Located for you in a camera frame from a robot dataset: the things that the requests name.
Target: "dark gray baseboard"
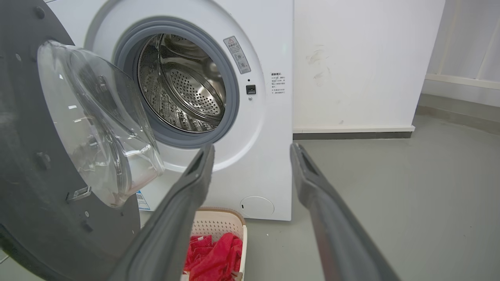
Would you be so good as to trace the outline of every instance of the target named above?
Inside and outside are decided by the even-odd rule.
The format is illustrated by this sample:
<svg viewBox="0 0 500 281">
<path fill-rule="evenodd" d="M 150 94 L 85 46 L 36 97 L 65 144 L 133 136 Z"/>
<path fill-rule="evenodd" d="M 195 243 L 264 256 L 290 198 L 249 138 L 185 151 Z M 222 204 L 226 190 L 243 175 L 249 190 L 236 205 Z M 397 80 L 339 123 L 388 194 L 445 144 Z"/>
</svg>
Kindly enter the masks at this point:
<svg viewBox="0 0 500 281">
<path fill-rule="evenodd" d="M 294 140 L 367 140 L 367 139 L 409 139 L 411 131 L 391 132 L 331 132 L 294 133 Z"/>
<path fill-rule="evenodd" d="M 500 136 L 500 107 L 422 94 L 415 114 L 431 116 Z"/>
</svg>

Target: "warning label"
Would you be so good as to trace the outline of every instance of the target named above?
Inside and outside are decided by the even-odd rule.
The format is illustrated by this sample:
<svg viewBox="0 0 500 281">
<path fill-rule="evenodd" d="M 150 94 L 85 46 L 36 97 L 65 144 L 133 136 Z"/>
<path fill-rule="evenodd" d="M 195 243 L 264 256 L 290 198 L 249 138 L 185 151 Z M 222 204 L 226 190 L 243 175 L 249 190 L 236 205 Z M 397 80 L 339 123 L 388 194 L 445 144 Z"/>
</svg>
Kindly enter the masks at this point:
<svg viewBox="0 0 500 281">
<path fill-rule="evenodd" d="M 231 52 L 234 62 L 236 62 L 236 64 L 238 65 L 239 73 L 244 74 L 252 71 L 250 69 L 249 62 L 247 61 L 247 58 L 245 57 L 245 54 L 243 53 L 243 50 L 240 47 L 240 44 L 236 40 L 236 37 L 232 36 L 226 38 L 224 39 L 224 43 L 229 49 L 229 52 Z"/>
<path fill-rule="evenodd" d="M 271 94 L 285 93 L 285 76 L 281 72 L 271 73 Z"/>
<path fill-rule="evenodd" d="M 141 191 L 140 190 L 137 191 L 135 195 L 137 196 L 137 203 L 139 205 L 139 210 L 151 211 L 150 206 L 148 205 L 148 203 L 146 203 L 146 200 L 144 200 L 144 196 L 141 193 Z"/>
</svg>

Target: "plastic basket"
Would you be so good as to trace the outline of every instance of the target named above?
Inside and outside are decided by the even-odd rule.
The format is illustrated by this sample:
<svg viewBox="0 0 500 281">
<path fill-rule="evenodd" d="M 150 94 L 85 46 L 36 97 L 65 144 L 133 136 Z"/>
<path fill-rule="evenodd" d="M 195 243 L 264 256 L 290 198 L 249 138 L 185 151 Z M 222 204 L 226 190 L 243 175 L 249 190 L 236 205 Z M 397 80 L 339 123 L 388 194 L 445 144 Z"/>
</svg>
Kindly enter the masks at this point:
<svg viewBox="0 0 500 281">
<path fill-rule="evenodd" d="M 224 208 L 200 208 L 194 215 L 191 236 L 212 235 L 212 241 L 218 241 L 225 233 L 232 233 L 241 239 L 241 263 L 239 273 L 234 277 L 242 281 L 245 275 L 245 260 L 247 257 L 247 225 L 245 219 L 238 212 Z M 183 274 L 181 280 L 188 280 L 189 275 Z"/>
</svg>

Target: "gray rubber gasket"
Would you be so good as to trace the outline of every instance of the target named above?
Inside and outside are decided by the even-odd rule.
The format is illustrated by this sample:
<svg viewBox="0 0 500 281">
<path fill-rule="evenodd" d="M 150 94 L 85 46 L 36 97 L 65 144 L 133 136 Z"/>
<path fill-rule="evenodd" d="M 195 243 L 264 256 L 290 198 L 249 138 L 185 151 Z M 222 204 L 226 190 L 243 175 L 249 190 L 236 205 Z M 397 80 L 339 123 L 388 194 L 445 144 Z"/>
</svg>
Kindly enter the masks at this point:
<svg viewBox="0 0 500 281">
<path fill-rule="evenodd" d="M 240 91 L 231 61 L 222 48 L 199 27 L 173 17 L 153 17 L 131 26 L 120 38 L 113 55 L 113 63 L 137 82 L 137 62 L 148 39 L 156 34 L 174 34 L 197 44 L 217 65 L 226 91 L 225 113 L 217 128 L 203 133 L 180 131 L 163 121 L 147 105 L 143 107 L 157 141 L 179 148 L 195 149 L 220 140 L 233 126 L 240 105 Z"/>
</svg>

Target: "red garment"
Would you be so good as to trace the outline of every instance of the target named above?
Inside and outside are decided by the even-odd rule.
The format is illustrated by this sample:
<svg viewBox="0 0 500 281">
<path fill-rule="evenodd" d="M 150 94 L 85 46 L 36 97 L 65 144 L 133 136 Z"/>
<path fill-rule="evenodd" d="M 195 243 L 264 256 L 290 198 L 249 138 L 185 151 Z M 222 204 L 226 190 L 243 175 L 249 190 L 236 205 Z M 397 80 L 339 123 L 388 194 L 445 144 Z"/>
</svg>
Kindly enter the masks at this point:
<svg viewBox="0 0 500 281">
<path fill-rule="evenodd" d="M 184 271 L 189 281 L 228 281 L 240 271 L 243 242 L 232 233 L 225 233 L 212 244 L 212 236 L 192 236 L 187 249 Z"/>
</svg>

